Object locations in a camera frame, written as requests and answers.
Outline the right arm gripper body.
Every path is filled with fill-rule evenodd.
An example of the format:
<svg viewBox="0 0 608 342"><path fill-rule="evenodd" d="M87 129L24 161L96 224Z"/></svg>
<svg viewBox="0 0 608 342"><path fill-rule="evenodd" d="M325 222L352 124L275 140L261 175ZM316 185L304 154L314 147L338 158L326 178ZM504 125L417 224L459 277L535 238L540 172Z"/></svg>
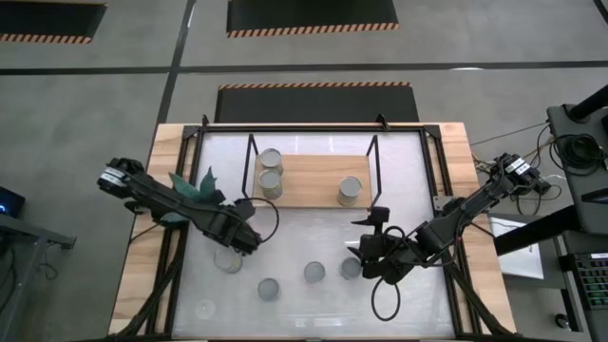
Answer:
<svg viewBox="0 0 608 342"><path fill-rule="evenodd" d="M364 259L362 276L395 285L418 263L418 244L398 226L383 229L389 221L389 208L372 207L369 216L375 220L374 231L362 235L358 247Z"/></svg>

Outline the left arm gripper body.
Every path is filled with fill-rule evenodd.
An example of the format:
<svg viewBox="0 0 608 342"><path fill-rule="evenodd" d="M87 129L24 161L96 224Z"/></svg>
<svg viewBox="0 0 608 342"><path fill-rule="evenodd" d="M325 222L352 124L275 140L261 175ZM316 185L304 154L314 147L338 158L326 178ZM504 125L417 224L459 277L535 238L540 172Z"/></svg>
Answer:
<svg viewBox="0 0 608 342"><path fill-rule="evenodd" d="M249 199L219 205L206 226L206 236L224 247L250 255L262 243L260 233L247 222L255 213L256 209Z"/></svg>

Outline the green label tin can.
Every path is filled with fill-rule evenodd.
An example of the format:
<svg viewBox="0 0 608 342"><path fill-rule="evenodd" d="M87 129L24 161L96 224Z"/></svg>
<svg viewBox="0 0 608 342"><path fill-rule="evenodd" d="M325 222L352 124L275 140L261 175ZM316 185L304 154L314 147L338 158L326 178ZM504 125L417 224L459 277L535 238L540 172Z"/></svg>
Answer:
<svg viewBox="0 0 608 342"><path fill-rule="evenodd" d="M362 265L357 257L347 257L340 264L340 274L347 280L354 280L362 273Z"/></svg>

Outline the grey top tin can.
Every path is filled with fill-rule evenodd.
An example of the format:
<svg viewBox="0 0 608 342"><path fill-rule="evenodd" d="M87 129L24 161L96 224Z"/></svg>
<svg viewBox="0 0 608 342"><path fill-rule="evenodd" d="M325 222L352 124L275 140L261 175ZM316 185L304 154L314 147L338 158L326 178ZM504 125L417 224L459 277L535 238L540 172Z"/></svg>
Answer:
<svg viewBox="0 0 608 342"><path fill-rule="evenodd" d="M275 278L263 278L257 285L258 297L266 302L276 301L280 297L280 284Z"/></svg>
<svg viewBox="0 0 608 342"><path fill-rule="evenodd" d="M242 268L242 256L232 249L217 250L214 265L227 274L235 274Z"/></svg>
<svg viewBox="0 0 608 342"><path fill-rule="evenodd" d="M325 278L326 270L322 263L311 261L305 266L303 275L308 284L317 284Z"/></svg>
<svg viewBox="0 0 608 342"><path fill-rule="evenodd" d="M343 179L338 187L337 200L342 206L354 206L362 190L362 183L353 176Z"/></svg>

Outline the teal label tin can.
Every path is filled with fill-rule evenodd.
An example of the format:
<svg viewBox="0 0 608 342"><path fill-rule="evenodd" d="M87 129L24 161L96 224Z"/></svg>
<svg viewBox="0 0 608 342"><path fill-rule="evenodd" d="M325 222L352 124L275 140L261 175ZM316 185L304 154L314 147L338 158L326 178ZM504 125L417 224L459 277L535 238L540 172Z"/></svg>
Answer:
<svg viewBox="0 0 608 342"><path fill-rule="evenodd" d="M276 200L282 196L281 175L277 171L262 171L258 177L258 184L267 200Z"/></svg>

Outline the yellow orange label tin can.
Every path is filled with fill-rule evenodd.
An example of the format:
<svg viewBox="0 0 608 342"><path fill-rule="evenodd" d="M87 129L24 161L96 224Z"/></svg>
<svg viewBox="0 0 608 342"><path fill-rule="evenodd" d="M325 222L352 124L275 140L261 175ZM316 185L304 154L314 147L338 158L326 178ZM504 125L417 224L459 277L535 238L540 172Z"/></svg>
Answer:
<svg viewBox="0 0 608 342"><path fill-rule="evenodd" d="M283 174L282 156L278 150L267 148L263 150L258 157L264 169L274 170L279 175Z"/></svg>

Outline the wooden shelf board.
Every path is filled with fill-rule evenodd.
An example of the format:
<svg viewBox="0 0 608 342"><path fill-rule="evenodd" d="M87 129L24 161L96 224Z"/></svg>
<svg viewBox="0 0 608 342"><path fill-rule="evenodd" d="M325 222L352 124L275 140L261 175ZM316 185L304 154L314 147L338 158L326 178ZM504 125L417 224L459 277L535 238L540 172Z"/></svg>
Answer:
<svg viewBox="0 0 608 342"><path fill-rule="evenodd" d="M245 198L263 198L258 177L264 169L258 155L267 148L281 153L282 196L268 199L278 208L365 208L382 194L379 143L365 133L249 133L237 143L242 157L240 192ZM340 182L348 176L362 183L354 206L338 200Z"/></svg>

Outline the clear plastic cup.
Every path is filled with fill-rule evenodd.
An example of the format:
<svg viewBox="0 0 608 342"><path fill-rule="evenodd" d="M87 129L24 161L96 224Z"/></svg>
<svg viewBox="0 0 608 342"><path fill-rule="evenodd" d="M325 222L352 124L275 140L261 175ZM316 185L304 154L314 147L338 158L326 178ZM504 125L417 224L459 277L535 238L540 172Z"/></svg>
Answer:
<svg viewBox="0 0 608 342"><path fill-rule="evenodd" d="M212 300L203 299L197 304L195 314L198 319L210 320L214 317L216 309L216 304Z"/></svg>

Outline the black hazard-striped floor mat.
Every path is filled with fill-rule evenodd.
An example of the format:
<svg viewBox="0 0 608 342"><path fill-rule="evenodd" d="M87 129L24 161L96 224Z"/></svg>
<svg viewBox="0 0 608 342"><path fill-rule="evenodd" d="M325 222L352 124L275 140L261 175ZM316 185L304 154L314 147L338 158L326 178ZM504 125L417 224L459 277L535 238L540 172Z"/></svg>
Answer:
<svg viewBox="0 0 608 342"><path fill-rule="evenodd" d="M392 0L229 0L229 38L395 30Z"/></svg>
<svg viewBox="0 0 608 342"><path fill-rule="evenodd" d="M107 3L0 0L0 42L86 45Z"/></svg>
<svg viewBox="0 0 608 342"><path fill-rule="evenodd" d="M215 121L222 124L417 123L408 82L228 84L218 88Z"/></svg>

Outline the white paper sheet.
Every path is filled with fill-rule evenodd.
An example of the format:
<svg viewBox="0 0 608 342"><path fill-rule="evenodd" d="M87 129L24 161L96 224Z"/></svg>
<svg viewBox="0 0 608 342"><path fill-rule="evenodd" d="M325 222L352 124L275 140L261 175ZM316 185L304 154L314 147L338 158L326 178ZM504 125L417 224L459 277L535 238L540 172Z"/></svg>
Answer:
<svg viewBox="0 0 608 342"><path fill-rule="evenodd" d="M524 226L523 222L496 217L490 217L489 223L495 238ZM504 275L544 279L538 243L499 256L499 264Z"/></svg>

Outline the grey metal side stand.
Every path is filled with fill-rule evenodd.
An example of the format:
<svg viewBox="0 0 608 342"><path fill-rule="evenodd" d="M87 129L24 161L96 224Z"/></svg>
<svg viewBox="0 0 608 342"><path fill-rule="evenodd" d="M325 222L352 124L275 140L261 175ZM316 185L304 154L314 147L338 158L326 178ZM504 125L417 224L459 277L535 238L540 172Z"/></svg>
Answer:
<svg viewBox="0 0 608 342"><path fill-rule="evenodd" d="M76 237L0 215L0 342L15 342L49 245L72 249Z"/></svg>

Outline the backlit black keyboard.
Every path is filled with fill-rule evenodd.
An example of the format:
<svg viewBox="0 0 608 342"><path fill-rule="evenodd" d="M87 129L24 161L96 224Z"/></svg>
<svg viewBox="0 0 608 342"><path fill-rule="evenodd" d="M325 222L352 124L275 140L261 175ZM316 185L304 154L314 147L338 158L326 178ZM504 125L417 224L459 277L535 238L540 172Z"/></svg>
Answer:
<svg viewBox="0 0 608 342"><path fill-rule="evenodd" d="M608 253L575 254L573 275L583 306L608 310Z"/></svg>

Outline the black device with blue light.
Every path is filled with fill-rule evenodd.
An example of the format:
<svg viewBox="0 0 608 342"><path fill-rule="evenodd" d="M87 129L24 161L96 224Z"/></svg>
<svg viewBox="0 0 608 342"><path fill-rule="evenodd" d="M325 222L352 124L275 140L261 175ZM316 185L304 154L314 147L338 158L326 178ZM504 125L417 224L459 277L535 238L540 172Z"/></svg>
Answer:
<svg viewBox="0 0 608 342"><path fill-rule="evenodd" d="M23 196L0 186L0 215L19 219L25 202Z"/></svg>

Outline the grey equipment cart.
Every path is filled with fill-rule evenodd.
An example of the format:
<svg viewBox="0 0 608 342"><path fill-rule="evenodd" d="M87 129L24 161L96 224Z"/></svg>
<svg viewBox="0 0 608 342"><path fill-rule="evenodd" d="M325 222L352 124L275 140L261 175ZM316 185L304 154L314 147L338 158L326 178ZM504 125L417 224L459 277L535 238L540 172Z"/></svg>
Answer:
<svg viewBox="0 0 608 342"><path fill-rule="evenodd" d="M586 123L575 123L565 114L562 106L552 106L547 109L551 133L556 137L564 135L588 134L592 136L602 150L608 154L608 132L602 125L602 120L608 118L608 107L601 108L589 116ZM574 207L576 208L581 230L589 234L608 235L608 204L585 202L581 200L584 194L608 188L608 170L605 163L588 176L576 176L566 173Z"/></svg>

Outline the black aluminium table frame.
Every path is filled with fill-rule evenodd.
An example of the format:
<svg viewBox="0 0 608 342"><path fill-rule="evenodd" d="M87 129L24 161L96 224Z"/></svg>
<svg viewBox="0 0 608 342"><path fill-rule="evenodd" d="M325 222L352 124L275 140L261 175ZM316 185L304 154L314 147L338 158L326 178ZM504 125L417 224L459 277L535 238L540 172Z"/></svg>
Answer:
<svg viewBox="0 0 608 342"><path fill-rule="evenodd" d="M356 130L360 123L246 123L243 129L260 132L336 133ZM419 123L427 132L429 156L434 176L433 185L440 195L466 196L480 186L479 167L472 155L466 128L463 123ZM168 183L172 171L191 176L194 173L195 155L202 149L202 138L212 130L228 132L238 129L235 123L162 123L155 131L145 169L161 183ZM472 288L508 330L515 331L515 321L506 294L499 260L485 230L487 217L476 218L475 227L466 232L462 247L464 271ZM123 273L108 328L110 337L116 337L144 307L154 292L165 270L173 261L177 250L186 242L179 231L151 233L142 245L128 247ZM168 336L169 316L177 302L177 283L168 283L158 304L151 310L142 327L133 338L144 340Z"/></svg>

